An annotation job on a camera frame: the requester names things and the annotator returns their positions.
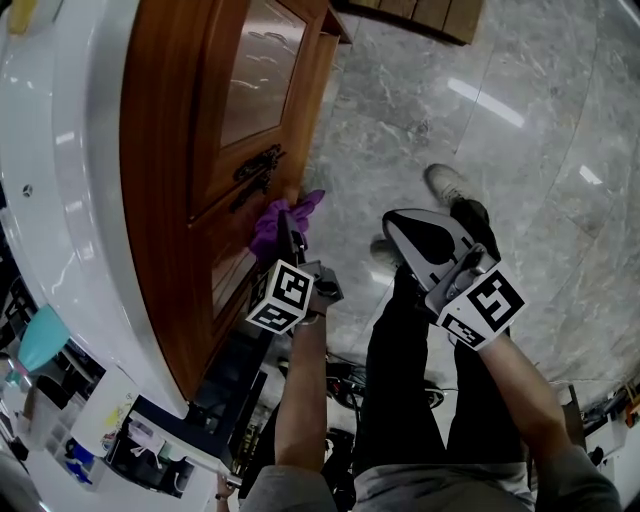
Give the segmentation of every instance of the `white sneaker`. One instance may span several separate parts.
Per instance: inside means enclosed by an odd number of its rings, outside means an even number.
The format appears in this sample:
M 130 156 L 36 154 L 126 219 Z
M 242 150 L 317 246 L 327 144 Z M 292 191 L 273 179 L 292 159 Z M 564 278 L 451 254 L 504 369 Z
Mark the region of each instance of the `white sneaker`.
M 464 199 L 478 200 L 469 181 L 448 165 L 430 165 L 424 172 L 424 179 L 436 198 L 449 208 Z

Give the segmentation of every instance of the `hand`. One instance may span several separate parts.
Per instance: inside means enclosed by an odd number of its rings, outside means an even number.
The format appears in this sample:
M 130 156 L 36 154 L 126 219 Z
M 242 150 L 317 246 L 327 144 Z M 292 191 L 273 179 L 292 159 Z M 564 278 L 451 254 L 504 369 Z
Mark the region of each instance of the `hand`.
M 218 495 L 228 499 L 236 490 L 227 483 L 227 479 L 218 473 Z

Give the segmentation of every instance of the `purple cloth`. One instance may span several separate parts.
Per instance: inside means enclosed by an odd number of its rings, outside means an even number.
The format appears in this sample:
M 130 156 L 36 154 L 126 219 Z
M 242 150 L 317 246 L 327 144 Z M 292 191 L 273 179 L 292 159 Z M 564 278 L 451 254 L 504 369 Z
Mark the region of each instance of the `purple cloth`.
M 253 240 L 249 250 L 258 258 L 260 265 L 268 266 L 278 259 L 278 216 L 280 210 L 290 211 L 301 233 L 309 229 L 309 215 L 324 197 L 324 190 L 314 190 L 302 202 L 289 208 L 286 199 L 271 203 L 254 227 Z

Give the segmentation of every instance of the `teal object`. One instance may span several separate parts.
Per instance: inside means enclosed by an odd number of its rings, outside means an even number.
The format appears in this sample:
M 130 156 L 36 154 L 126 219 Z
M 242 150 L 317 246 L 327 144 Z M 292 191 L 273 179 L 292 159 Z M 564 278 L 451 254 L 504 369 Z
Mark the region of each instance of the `teal object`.
M 32 372 L 60 352 L 70 337 L 67 326 L 53 308 L 46 305 L 29 322 L 20 343 L 18 360 L 27 371 Z

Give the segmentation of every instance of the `white box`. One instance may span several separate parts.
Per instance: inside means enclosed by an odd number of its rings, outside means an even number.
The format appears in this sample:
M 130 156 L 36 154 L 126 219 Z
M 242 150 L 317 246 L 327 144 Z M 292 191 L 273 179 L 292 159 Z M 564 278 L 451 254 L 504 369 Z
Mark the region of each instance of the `white box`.
M 304 318 L 312 288 L 309 274 L 278 260 L 251 289 L 246 320 L 282 334 Z

